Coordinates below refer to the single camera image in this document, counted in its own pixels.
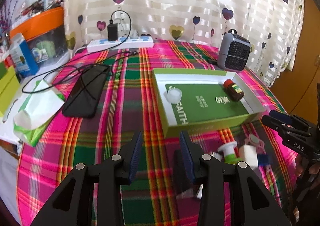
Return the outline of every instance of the orange storage box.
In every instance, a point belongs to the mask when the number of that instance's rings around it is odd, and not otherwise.
[[[34,39],[63,25],[63,7],[47,10],[28,19],[10,31],[10,37],[21,33],[26,41]]]
[[[47,10],[10,31],[21,33],[39,67],[55,64],[68,51],[63,22],[63,7]]]

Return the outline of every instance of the metal pivot screw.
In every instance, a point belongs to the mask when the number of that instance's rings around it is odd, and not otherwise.
[[[247,165],[246,162],[240,161],[240,162],[238,163],[238,166],[241,167],[241,168],[246,168],[248,165]]]
[[[210,160],[211,159],[211,156],[209,154],[203,154],[202,155],[202,159],[203,160]]]
[[[76,169],[77,170],[81,170],[81,169],[84,169],[84,163],[79,163],[76,165]]]
[[[113,155],[113,156],[111,157],[111,159],[112,159],[113,161],[118,161],[118,160],[121,159],[121,156],[120,156],[119,154],[115,154],[115,155]]]

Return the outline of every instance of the black charger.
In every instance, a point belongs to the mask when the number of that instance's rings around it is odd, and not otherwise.
[[[113,20],[110,20],[110,24],[108,25],[108,40],[118,40],[118,24],[113,24]]]

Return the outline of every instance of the white power strip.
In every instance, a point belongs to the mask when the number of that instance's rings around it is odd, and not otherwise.
[[[116,41],[107,39],[94,40],[89,43],[87,50],[89,53],[106,50],[115,45],[120,44],[125,38],[119,38]],[[113,49],[129,49],[129,48],[153,48],[154,42],[152,37],[138,37],[137,39],[128,38],[128,40]]]

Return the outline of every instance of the blue gripper pad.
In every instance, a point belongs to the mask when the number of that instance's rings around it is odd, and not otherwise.
[[[183,158],[183,164],[186,169],[188,179],[191,181],[192,184],[194,184],[196,180],[196,176],[194,173],[192,157],[191,157],[188,145],[186,143],[186,140],[190,140],[190,138],[186,139],[183,132],[180,132],[179,142],[180,142],[180,149],[181,149],[182,158]]]
[[[286,115],[286,114],[283,114],[283,113],[279,113],[275,110],[271,110],[270,113],[269,113],[269,116],[271,116],[272,118],[275,118],[285,124],[288,124],[290,125],[292,120],[291,120],[291,117]]]
[[[140,160],[140,155],[141,155],[141,148],[142,148],[142,142],[143,142],[143,137],[142,137],[142,132],[140,131],[136,145],[134,147],[134,151],[132,154],[132,158],[130,161],[130,172],[129,172],[129,181],[130,183],[134,180],[137,170],[138,170],[138,165],[139,165],[139,160]]]

